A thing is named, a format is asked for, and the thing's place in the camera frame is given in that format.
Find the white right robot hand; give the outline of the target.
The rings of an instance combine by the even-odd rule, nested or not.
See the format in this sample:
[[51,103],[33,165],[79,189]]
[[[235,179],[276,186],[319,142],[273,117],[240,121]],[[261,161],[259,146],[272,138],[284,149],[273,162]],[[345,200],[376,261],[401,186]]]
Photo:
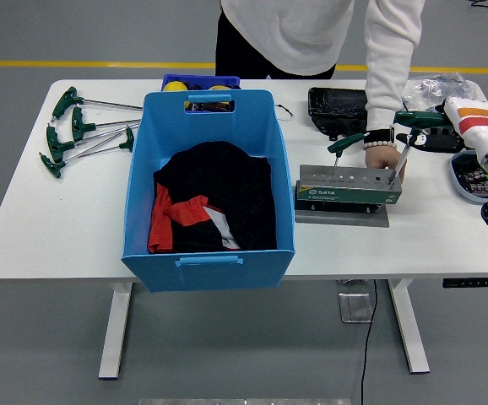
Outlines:
[[407,142],[434,153],[472,149],[481,165],[488,165],[488,102],[455,96],[427,111],[399,111],[395,122],[409,127]]

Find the person's left hand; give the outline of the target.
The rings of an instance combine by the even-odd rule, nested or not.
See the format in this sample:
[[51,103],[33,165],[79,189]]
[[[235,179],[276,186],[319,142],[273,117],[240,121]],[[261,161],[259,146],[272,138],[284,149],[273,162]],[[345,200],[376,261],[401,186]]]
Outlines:
[[365,149],[365,164],[372,169],[393,170],[401,158],[401,153],[392,146],[372,146]]

